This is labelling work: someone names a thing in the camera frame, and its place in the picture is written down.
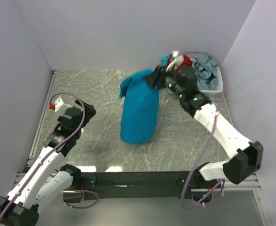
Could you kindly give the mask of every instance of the clothing pile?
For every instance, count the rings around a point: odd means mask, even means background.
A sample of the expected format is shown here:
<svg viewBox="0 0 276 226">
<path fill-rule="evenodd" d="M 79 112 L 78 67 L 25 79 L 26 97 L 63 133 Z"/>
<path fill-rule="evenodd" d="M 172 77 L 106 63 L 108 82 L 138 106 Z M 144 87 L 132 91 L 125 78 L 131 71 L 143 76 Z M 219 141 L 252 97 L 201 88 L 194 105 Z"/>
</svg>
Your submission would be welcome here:
<svg viewBox="0 0 276 226">
<path fill-rule="evenodd" d="M 166 55 L 161 65 L 165 66 L 170 63 L 169 55 Z M 218 62 L 210 58 L 206 54 L 197 54 L 192 60 L 183 55 L 183 61 L 178 68 L 183 66 L 190 66 L 195 69 L 195 74 L 198 76 L 199 90 L 216 90 L 218 81 L 217 66 Z"/>
</svg>

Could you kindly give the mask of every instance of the teal cloth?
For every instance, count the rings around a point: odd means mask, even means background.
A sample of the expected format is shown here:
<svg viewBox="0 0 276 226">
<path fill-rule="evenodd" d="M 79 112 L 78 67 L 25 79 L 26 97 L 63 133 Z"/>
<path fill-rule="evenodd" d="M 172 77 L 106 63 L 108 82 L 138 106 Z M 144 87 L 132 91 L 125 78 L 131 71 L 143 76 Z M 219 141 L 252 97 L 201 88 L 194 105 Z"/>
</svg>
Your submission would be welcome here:
<svg viewBox="0 0 276 226">
<path fill-rule="evenodd" d="M 154 70 L 145 69 L 126 78 L 120 85 L 120 98 L 125 97 L 120 138 L 128 144 L 151 140 L 157 126 L 159 90 L 150 88 L 144 77 Z"/>
<path fill-rule="evenodd" d="M 219 80 L 216 67 L 218 62 L 211 59 L 206 54 L 196 55 L 192 68 L 198 76 L 198 89 L 200 90 L 216 90 Z"/>
</svg>

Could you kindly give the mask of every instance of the gray cloth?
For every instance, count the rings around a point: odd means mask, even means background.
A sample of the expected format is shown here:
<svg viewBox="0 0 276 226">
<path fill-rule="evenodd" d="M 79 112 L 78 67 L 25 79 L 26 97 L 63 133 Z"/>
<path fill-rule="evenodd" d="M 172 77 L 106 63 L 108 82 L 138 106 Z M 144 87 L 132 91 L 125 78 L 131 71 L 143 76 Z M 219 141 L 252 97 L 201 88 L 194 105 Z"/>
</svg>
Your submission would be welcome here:
<svg viewBox="0 0 276 226">
<path fill-rule="evenodd" d="M 219 83 L 217 66 L 218 62 L 205 54 L 198 54 L 195 57 L 192 68 L 195 69 L 195 74 L 198 76 L 198 89 L 216 90 Z"/>
</svg>

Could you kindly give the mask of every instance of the red connector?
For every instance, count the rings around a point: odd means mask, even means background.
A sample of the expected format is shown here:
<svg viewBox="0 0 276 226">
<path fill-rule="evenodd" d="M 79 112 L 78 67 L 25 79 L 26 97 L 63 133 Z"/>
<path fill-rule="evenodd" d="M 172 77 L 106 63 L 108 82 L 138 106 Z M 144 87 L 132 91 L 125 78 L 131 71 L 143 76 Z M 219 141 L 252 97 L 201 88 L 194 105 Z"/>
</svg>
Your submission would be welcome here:
<svg viewBox="0 0 276 226">
<path fill-rule="evenodd" d="M 51 110 L 54 110 L 54 104 L 49 104 L 49 108 L 50 108 Z"/>
</svg>

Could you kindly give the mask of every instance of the red cloth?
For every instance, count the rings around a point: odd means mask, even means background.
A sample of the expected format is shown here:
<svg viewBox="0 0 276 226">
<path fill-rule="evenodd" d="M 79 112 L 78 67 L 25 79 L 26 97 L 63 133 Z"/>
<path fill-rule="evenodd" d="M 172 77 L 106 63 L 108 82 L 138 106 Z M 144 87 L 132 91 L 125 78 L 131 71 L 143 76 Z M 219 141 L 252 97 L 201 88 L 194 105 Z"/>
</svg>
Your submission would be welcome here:
<svg viewBox="0 0 276 226">
<path fill-rule="evenodd" d="M 190 66 L 191 67 L 193 65 L 193 62 L 191 61 L 191 59 L 186 55 L 183 55 L 183 57 L 184 57 L 184 60 L 179 65 L 178 68 L 183 67 L 183 66 Z M 170 64 L 170 58 L 168 58 L 168 60 L 167 60 L 167 65 L 169 65 L 169 64 Z"/>
</svg>

